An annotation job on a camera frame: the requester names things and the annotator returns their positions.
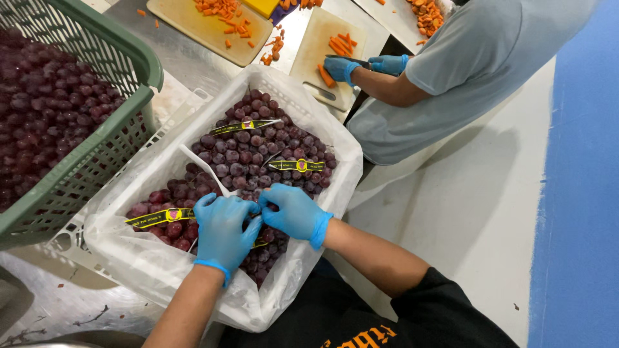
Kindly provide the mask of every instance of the stainless steel table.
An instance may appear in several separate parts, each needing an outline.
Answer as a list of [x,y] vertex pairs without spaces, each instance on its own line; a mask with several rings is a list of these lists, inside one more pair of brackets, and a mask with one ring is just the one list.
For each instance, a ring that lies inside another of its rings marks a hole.
[[[368,31],[365,59],[380,54],[389,32],[351,0],[326,0],[322,7]],[[146,0],[120,0],[104,14],[150,45],[163,68],[189,90],[202,88],[216,97],[241,71],[163,21],[155,30],[152,20],[136,20],[136,9],[146,10]],[[286,45],[273,67],[290,72],[310,15],[311,11],[295,11],[282,21]],[[342,121],[347,115],[335,109],[331,112]],[[0,266],[16,278],[13,282],[20,289],[17,298],[0,309],[0,347],[94,330],[146,337],[163,313],[162,307],[71,260],[55,256],[42,245],[0,252]],[[6,277],[5,272],[0,270],[0,277]],[[213,339],[216,331],[216,327],[211,328],[207,339],[209,335]],[[115,342],[111,346],[122,345]]]

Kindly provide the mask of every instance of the sleeve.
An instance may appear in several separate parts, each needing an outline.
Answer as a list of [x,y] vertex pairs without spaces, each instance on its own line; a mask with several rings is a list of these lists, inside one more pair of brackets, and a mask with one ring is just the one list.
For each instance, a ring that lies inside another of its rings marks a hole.
[[435,268],[421,283],[391,300],[398,326],[414,328],[454,347],[517,347],[469,301],[462,289]]
[[[521,22],[519,5],[500,3],[470,2],[456,12],[408,62],[409,81],[439,95],[496,71],[509,56]],[[499,5],[510,8],[495,9]]]

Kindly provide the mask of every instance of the blue latex glove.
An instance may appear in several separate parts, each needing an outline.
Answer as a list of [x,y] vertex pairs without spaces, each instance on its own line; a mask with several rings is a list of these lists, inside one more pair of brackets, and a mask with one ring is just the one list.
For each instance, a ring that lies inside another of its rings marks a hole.
[[329,72],[329,75],[337,82],[346,81],[351,87],[354,87],[355,84],[350,81],[350,73],[358,66],[361,65],[344,58],[324,58],[324,68]]
[[[267,207],[268,203],[277,205],[279,211],[274,212]],[[262,218],[267,225],[283,231],[292,238],[309,240],[315,250],[320,249],[329,219],[333,214],[320,209],[303,190],[273,184],[271,189],[262,191],[258,204],[262,208]]]
[[[219,268],[226,276],[223,287],[228,286],[230,274],[243,262],[262,227],[260,216],[251,219],[248,213],[257,214],[260,206],[239,197],[219,197],[215,193],[200,198],[194,206],[198,228],[198,247],[195,264]],[[251,220],[243,232],[243,222]]]
[[409,62],[409,56],[378,56],[368,59],[372,63],[372,71],[382,72],[383,74],[402,74]]

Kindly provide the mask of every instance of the knife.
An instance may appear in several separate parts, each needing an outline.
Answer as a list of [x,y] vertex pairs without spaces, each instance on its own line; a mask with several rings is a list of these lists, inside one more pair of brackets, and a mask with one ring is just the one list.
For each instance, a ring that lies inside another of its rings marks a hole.
[[359,63],[359,65],[361,65],[361,67],[364,67],[367,70],[370,70],[370,66],[371,64],[367,61],[362,61],[359,59],[355,59],[355,58],[350,58],[350,57],[346,57],[346,56],[338,56],[337,54],[325,54],[327,56],[327,58],[344,58],[347,61],[351,61],[351,62],[355,62],[355,63]]

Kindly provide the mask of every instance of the white wall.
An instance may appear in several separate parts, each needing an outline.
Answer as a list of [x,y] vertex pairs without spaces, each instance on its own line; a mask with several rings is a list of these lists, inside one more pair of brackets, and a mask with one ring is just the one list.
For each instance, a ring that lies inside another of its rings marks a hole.
[[[419,159],[375,167],[345,216],[458,282],[522,347],[554,71],[552,59],[417,171]],[[386,295],[339,256],[326,257],[378,313],[395,318]]]

